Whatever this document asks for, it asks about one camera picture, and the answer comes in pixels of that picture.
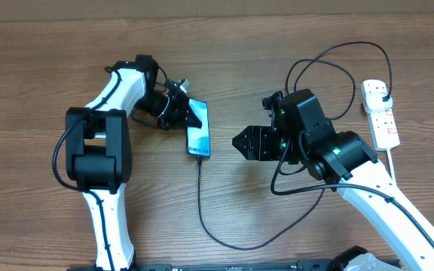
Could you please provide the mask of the blue Samsung Galaxy smartphone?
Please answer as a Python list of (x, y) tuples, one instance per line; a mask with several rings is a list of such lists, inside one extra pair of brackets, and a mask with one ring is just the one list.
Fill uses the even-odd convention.
[(186, 132), (189, 154), (209, 157), (211, 155), (208, 106), (205, 102), (189, 99), (189, 107), (201, 122), (201, 127), (188, 127)]

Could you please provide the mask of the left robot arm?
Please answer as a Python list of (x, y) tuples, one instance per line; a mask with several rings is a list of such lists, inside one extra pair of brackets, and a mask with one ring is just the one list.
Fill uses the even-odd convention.
[(92, 270), (135, 270), (125, 189), (133, 169), (128, 119), (136, 109), (157, 119), (162, 130), (185, 129), (190, 155), (209, 157), (209, 115), (205, 102), (188, 97), (188, 80), (166, 79), (156, 90), (162, 68), (150, 55), (108, 67), (111, 79), (83, 108), (66, 112), (58, 145), (66, 148), (66, 172), (90, 210), (97, 256)]

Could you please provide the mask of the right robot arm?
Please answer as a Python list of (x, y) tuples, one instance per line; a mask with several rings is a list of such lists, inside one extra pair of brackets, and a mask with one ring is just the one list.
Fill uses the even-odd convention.
[(408, 270), (434, 270), (434, 226), (391, 179), (374, 150), (355, 132), (335, 132), (309, 89), (262, 100), (270, 126), (248, 126), (232, 145), (247, 159), (301, 163), (354, 206)]

